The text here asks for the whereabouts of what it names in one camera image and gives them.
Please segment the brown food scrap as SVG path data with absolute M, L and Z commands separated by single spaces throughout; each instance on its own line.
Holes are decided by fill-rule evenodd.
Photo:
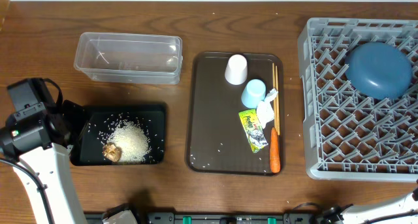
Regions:
M 103 155 L 112 162 L 118 162 L 121 158 L 121 149 L 113 143 L 103 147 Z

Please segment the pile of white rice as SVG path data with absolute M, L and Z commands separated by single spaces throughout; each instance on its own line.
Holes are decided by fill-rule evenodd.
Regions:
M 105 114 L 99 123 L 103 125 L 96 139 L 103 147 L 113 143 L 121 149 L 121 158 L 112 163 L 125 164 L 156 164 L 162 161 L 165 152 L 164 139 L 161 133 L 152 132 L 152 120 L 144 116 L 130 113 Z

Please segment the dark blue large bowl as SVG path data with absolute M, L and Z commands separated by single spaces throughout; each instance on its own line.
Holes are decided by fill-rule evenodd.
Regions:
M 394 46 L 368 42 L 356 47 L 345 59 L 347 79 L 360 93 L 382 100 L 396 99 L 408 90 L 412 65 Z

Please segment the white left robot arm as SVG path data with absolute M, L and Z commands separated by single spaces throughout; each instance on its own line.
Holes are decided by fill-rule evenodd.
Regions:
M 1 128 L 1 162 L 18 175 L 37 223 L 86 223 L 70 171 L 73 134 L 48 78 L 27 78 L 7 91 L 15 112 Z

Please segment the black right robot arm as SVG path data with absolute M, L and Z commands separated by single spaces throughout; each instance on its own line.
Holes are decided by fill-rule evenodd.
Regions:
M 335 206 L 313 219 L 320 224 L 417 224 L 417 189 L 370 205 Z

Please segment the grey dishwasher rack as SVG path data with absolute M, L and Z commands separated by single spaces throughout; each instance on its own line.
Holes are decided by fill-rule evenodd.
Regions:
M 347 54 L 394 46 L 417 68 L 417 22 L 311 18 L 298 37 L 306 172 L 316 180 L 415 182 L 417 81 L 397 99 L 363 95 L 346 78 Z

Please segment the black plastic tray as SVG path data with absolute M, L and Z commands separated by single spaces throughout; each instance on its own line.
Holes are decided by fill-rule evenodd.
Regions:
M 161 133 L 165 145 L 166 110 L 161 104 L 141 104 L 127 106 L 74 106 L 72 122 L 74 128 L 80 131 L 80 145 L 73 147 L 70 158 L 76 166 L 119 165 L 105 160 L 101 153 L 101 145 L 96 139 L 97 133 L 103 129 L 99 123 L 105 114 L 130 113 L 151 119 L 152 132 Z

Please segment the clear plastic container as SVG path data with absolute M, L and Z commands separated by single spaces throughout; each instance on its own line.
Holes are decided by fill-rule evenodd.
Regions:
M 98 82 L 178 84 L 182 60 L 177 36 L 85 32 L 74 68 Z

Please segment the brown serving tray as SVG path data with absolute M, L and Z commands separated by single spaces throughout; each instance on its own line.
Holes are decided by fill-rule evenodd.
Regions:
M 244 84 L 225 79 L 229 52 L 202 52 L 193 62 L 186 163 L 196 172 L 273 176 L 270 149 L 253 153 L 239 118 Z

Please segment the green foil snack wrapper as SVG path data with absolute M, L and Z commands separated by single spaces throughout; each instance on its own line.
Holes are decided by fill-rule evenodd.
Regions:
M 241 111 L 238 115 L 252 152 L 259 152 L 268 145 L 268 142 L 264 136 L 262 125 L 257 117 L 256 109 Z

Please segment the crumpled white tissue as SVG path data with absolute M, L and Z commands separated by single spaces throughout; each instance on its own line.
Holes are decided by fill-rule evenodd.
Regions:
M 274 119 L 274 110 L 270 103 L 277 97 L 277 94 L 278 91 L 275 88 L 271 89 L 265 99 L 257 105 L 256 114 L 263 129 Z

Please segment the left wooden chopstick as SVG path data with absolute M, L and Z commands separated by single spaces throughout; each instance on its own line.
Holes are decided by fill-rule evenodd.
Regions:
M 275 64 L 273 63 L 272 64 L 272 78 L 273 78 L 272 82 L 273 82 L 273 88 L 277 93 L 277 95 L 274 98 L 274 127 L 277 131 L 277 134 L 278 134 L 279 133 L 279 129 L 278 129 L 279 119 L 278 119 L 278 109 L 277 109 L 277 106 L 278 106 L 278 90 L 277 90 L 277 72 L 276 71 L 277 71 L 277 68 L 276 68 Z

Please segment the wooden chopstick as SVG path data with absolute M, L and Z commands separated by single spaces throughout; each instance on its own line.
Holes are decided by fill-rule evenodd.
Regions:
M 273 88 L 277 93 L 277 95 L 274 98 L 274 127 L 277 131 L 277 134 L 278 134 L 279 133 L 279 129 L 278 129 L 279 119 L 278 119 L 278 109 L 277 109 L 277 106 L 278 106 L 278 90 L 277 90 L 277 72 L 276 71 L 277 71 L 277 68 L 276 68 L 275 64 L 273 63 L 272 64 L 272 78 L 273 78 L 272 82 L 273 82 Z
M 276 130 L 278 132 L 278 136 L 280 136 L 280 95 L 279 95 L 279 80 L 278 80 L 278 67 L 277 65 L 274 67 L 275 70 L 275 88 L 277 90 L 277 97 L 276 97 L 276 118 L 277 118 L 277 127 Z

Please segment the orange carrot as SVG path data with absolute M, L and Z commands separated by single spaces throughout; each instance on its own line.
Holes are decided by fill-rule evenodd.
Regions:
M 281 170 L 279 138 L 275 127 L 270 134 L 270 169 L 273 173 L 279 173 Z

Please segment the right wooden chopstick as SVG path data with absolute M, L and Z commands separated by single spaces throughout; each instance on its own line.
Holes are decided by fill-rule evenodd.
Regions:
M 280 136 L 280 95 L 279 95 L 279 80 L 278 80 L 278 67 L 277 65 L 274 67 L 275 70 L 275 88 L 277 90 L 277 97 L 276 97 L 276 118 L 277 118 L 277 127 L 276 130 L 278 132 L 278 136 Z

